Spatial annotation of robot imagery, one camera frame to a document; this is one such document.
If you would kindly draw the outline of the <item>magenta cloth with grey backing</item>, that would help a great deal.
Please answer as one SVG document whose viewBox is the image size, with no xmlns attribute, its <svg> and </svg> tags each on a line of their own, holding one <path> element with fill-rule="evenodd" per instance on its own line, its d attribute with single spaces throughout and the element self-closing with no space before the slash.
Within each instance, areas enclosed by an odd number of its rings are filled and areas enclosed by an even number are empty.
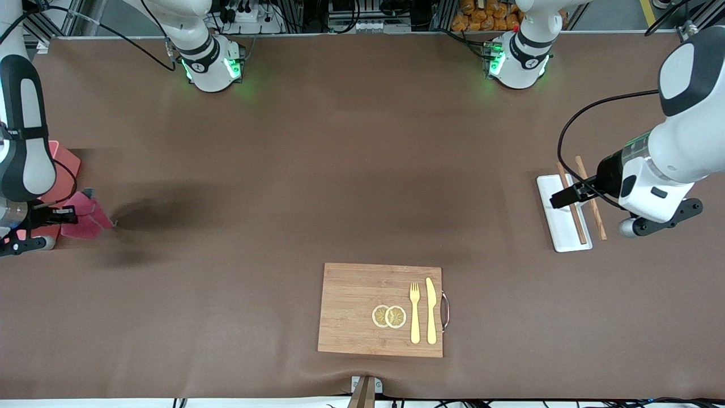
<svg viewBox="0 0 725 408">
<path fill-rule="evenodd" d="M 116 226 L 100 206 L 92 188 L 76 192 L 65 202 L 65 206 L 74 207 L 77 222 L 61 225 L 59 234 L 62 236 L 90 240 L 97 238 L 104 230 L 111 230 Z"/>
</svg>

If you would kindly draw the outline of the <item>white rectangular tray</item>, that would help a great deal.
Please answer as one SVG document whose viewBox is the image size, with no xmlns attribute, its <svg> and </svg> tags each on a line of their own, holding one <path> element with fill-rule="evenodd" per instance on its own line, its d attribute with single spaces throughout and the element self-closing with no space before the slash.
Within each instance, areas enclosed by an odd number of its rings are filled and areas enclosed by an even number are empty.
<svg viewBox="0 0 725 408">
<path fill-rule="evenodd" d="M 592 242 L 590 230 L 588 230 L 587 222 L 583 217 L 583 204 L 577 202 L 575 208 L 577 209 L 577 217 L 582 225 L 583 235 L 585 236 L 584 243 L 578 236 L 578 230 L 575 227 L 575 221 L 570 207 L 562 207 L 561 209 L 554 209 L 552 207 L 551 196 L 564 188 L 559 175 L 549 174 L 538 176 L 536 183 L 555 251 L 564 253 L 590 250 L 592 248 Z"/>
</svg>

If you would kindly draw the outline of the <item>brown wooden chopstick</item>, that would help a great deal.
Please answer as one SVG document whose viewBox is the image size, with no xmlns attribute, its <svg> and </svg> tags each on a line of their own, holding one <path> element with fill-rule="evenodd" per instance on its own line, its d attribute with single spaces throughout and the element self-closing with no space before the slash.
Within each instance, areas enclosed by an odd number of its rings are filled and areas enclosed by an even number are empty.
<svg viewBox="0 0 725 408">
<path fill-rule="evenodd" d="M 575 163 L 577 164 L 577 170 L 578 173 L 584 178 L 588 178 L 587 170 L 585 168 L 585 165 L 583 165 L 582 157 L 577 155 L 575 156 Z M 593 214 L 593 217 L 595 219 L 595 225 L 596 230 L 598 231 L 598 236 L 601 241 L 608 240 L 608 235 L 606 234 L 605 225 L 603 224 L 603 220 L 600 214 L 600 209 L 598 207 L 598 203 L 596 202 L 596 199 L 590 199 L 588 201 L 590 203 L 591 212 Z"/>
<path fill-rule="evenodd" d="M 569 186 L 570 186 L 569 180 L 567 179 L 567 173 L 564 170 L 564 166 L 560 162 L 557 162 L 556 165 L 557 165 L 560 182 L 562 183 L 562 188 L 564 188 L 564 189 L 569 188 Z M 569 204 L 569 211 L 570 211 L 570 214 L 572 215 L 573 224 L 575 225 L 575 230 L 577 230 L 578 241 L 581 245 L 586 245 L 588 243 L 588 241 L 587 241 L 585 232 L 583 231 L 582 220 L 580 219 L 580 217 L 578 217 L 577 207 L 575 206 L 575 204 L 573 204 L 573 203 Z"/>
</svg>

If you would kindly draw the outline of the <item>pink plastic bin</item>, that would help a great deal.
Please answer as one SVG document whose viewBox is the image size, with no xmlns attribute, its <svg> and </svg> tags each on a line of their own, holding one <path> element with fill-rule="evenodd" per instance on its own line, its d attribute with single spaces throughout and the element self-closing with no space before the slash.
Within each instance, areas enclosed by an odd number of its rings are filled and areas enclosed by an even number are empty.
<svg viewBox="0 0 725 408">
<path fill-rule="evenodd" d="M 78 156 L 63 147 L 57 141 L 49 141 L 52 158 L 59 161 L 56 166 L 56 181 L 54 186 L 44 195 L 39 196 L 39 200 L 43 202 L 59 201 L 63 197 L 73 194 L 74 177 L 78 175 L 81 160 Z M 52 225 L 33 229 L 30 233 L 26 231 L 18 231 L 18 238 L 25 240 L 29 237 L 49 236 L 55 240 L 59 237 L 60 225 Z"/>
</svg>

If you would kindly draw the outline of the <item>yellow knife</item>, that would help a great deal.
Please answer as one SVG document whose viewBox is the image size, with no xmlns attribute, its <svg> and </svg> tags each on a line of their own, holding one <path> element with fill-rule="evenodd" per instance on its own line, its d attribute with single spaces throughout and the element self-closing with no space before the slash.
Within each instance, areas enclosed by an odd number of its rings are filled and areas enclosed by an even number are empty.
<svg viewBox="0 0 725 408">
<path fill-rule="evenodd" d="M 427 295 L 427 343 L 435 345 L 437 343 L 437 321 L 435 310 L 438 300 L 437 289 L 430 277 L 425 279 L 425 286 L 425 294 Z"/>
</svg>

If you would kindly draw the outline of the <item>pile of orange breads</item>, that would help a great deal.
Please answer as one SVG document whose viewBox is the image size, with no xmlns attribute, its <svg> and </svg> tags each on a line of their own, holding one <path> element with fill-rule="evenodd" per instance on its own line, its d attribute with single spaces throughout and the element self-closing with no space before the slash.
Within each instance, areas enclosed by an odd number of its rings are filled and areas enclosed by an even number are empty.
<svg viewBox="0 0 725 408">
<path fill-rule="evenodd" d="M 450 30 L 515 31 L 523 18 L 525 13 L 514 0 L 458 0 Z"/>
</svg>

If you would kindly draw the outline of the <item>yellow fork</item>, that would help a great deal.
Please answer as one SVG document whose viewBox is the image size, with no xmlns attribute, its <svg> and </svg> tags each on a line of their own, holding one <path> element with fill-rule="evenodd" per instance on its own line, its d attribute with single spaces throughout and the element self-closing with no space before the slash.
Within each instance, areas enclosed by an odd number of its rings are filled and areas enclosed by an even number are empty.
<svg viewBox="0 0 725 408">
<path fill-rule="evenodd" d="M 420 322 L 419 322 L 419 301 L 420 301 L 420 289 L 417 282 L 410 284 L 409 299 L 411 304 L 411 317 L 410 317 L 410 341 L 413 344 L 420 343 Z"/>
</svg>

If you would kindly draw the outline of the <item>white power strip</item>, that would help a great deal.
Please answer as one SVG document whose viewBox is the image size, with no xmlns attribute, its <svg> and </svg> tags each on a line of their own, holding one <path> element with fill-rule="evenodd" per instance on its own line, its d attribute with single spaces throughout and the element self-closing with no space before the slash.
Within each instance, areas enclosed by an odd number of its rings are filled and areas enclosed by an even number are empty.
<svg viewBox="0 0 725 408">
<path fill-rule="evenodd" d="M 254 3 L 251 12 L 238 11 L 233 22 L 220 23 L 226 35 L 274 35 L 288 33 L 280 8 L 272 3 Z"/>
</svg>

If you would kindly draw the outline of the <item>aluminium frame rail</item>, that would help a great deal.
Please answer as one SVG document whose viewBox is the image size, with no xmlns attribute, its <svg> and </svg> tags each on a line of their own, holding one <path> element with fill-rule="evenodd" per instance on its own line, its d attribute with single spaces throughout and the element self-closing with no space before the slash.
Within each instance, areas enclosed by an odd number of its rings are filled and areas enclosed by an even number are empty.
<svg viewBox="0 0 725 408">
<path fill-rule="evenodd" d="M 684 6 L 683 25 L 677 28 L 682 41 L 697 32 L 716 25 L 725 25 L 725 0 L 681 0 Z"/>
<path fill-rule="evenodd" d="M 72 36 L 80 26 L 81 19 L 69 14 L 65 10 L 84 10 L 93 0 L 22 0 L 23 10 L 29 11 L 37 7 L 38 2 L 47 2 L 51 7 L 61 7 L 62 10 L 46 10 L 29 16 L 23 23 L 24 36 L 34 41 L 49 40 L 56 36 Z"/>
</svg>

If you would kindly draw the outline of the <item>grey metal mount bracket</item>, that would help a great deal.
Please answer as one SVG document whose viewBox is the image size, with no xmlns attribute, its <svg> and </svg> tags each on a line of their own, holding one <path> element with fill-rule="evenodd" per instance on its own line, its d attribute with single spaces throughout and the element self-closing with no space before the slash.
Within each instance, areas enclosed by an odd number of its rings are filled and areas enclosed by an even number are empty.
<svg viewBox="0 0 725 408">
<path fill-rule="evenodd" d="M 368 378 L 368 385 L 370 387 L 373 387 L 374 388 L 374 393 L 375 394 L 382 394 L 383 393 L 382 381 L 380 379 L 378 379 L 377 377 L 371 377 L 371 376 L 366 376 L 366 377 Z M 351 386 L 350 386 L 349 393 L 350 394 L 354 393 L 355 390 L 356 390 L 356 388 L 357 388 L 357 386 L 360 383 L 363 383 L 363 382 L 364 382 L 364 378 L 362 376 L 352 376 L 351 377 Z"/>
</svg>

